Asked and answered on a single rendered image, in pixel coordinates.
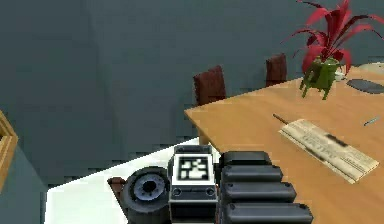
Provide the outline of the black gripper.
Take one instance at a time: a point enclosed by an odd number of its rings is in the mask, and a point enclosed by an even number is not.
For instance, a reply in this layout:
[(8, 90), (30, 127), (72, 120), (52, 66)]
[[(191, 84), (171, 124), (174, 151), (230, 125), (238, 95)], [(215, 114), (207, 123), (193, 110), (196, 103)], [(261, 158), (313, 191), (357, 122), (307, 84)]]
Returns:
[(163, 167), (150, 166), (128, 177), (120, 196), (128, 224), (168, 224), (169, 180)]

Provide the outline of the dark red chair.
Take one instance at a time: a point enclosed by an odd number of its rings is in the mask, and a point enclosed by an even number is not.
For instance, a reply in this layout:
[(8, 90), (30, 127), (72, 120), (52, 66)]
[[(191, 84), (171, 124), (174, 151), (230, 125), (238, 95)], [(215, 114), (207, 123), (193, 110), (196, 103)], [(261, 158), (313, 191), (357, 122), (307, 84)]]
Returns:
[(107, 183), (110, 186), (116, 199), (119, 200), (126, 181), (121, 177), (111, 177), (107, 180)]
[(266, 86), (280, 84), (287, 78), (287, 63), (284, 53), (274, 55), (266, 60)]
[(220, 65), (195, 75), (193, 81), (198, 106), (226, 98), (224, 74)]

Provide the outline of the red plant in green pot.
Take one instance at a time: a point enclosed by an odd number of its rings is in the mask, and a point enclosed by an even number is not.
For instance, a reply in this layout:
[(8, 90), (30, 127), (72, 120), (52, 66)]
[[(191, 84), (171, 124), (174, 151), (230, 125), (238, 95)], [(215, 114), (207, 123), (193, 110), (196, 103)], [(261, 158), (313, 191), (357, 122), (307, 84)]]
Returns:
[(360, 20), (370, 19), (384, 24), (384, 17), (376, 14), (353, 15), (349, 7), (350, 0), (342, 0), (334, 9), (328, 9), (311, 1), (296, 1), (314, 7), (305, 26), (291, 34), (291, 37), (302, 33), (309, 34), (301, 64), (303, 73), (299, 86), (302, 91), (301, 97), (305, 98), (309, 89), (317, 89), (319, 92), (324, 92), (323, 100), (326, 100), (341, 62), (345, 63), (346, 72), (351, 69), (351, 53), (342, 45), (364, 31), (371, 31), (383, 39), (371, 24), (360, 23)]

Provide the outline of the wooden shelf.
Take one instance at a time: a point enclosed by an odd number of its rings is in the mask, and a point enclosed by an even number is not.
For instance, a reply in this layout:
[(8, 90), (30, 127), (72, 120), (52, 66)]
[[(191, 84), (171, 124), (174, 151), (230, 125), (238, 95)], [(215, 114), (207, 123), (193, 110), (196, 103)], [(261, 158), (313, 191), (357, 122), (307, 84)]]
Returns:
[(18, 135), (11, 123), (0, 110), (0, 193), (7, 179), (18, 140)]

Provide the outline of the wooden dining table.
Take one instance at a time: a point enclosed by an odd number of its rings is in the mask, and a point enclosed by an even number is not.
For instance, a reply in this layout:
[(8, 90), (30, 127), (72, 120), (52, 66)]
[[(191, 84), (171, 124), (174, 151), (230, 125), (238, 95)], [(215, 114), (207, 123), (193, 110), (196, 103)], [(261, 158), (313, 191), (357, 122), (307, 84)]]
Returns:
[[(310, 207), (313, 224), (384, 224), (384, 94), (368, 94), (336, 82), (326, 100), (295, 79), (185, 111), (202, 142), (218, 151), (262, 150)], [(374, 158), (379, 166), (355, 184), (283, 137), (282, 122), (306, 119)], [(374, 118), (376, 122), (363, 126)]]

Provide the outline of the folded newspaper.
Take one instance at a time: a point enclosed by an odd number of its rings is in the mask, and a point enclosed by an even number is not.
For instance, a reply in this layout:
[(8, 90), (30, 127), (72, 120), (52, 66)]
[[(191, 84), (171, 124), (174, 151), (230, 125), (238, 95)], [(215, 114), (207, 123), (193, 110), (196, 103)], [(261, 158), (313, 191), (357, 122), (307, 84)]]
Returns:
[(279, 133), (351, 184), (379, 165), (377, 160), (305, 119), (286, 124)]

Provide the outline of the white cup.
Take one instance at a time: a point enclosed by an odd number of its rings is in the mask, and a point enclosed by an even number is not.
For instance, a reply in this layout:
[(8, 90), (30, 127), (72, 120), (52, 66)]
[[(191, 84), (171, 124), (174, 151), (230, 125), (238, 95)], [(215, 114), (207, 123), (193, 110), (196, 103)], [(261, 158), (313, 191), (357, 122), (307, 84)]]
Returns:
[(337, 82), (343, 81), (346, 79), (346, 73), (345, 68), (343, 66), (340, 66), (335, 71), (335, 80)]

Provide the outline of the dark grey plate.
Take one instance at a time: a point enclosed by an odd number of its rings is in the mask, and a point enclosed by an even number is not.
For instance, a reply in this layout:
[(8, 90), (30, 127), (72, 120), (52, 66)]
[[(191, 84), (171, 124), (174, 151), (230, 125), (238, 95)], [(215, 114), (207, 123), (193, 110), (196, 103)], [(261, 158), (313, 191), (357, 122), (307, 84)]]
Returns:
[(384, 86), (365, 79), (351, 79), (347, 82), (347, 85), (369, 94), (381, 94), (384, 93)]

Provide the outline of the pale round dish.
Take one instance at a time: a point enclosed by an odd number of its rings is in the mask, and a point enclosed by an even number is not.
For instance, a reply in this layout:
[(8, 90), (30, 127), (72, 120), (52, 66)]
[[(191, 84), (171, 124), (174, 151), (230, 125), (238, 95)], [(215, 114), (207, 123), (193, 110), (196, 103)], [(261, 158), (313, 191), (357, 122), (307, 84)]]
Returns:
[(384, 62), (366, 63), (359, 66), (359, 69), (384, 75)]

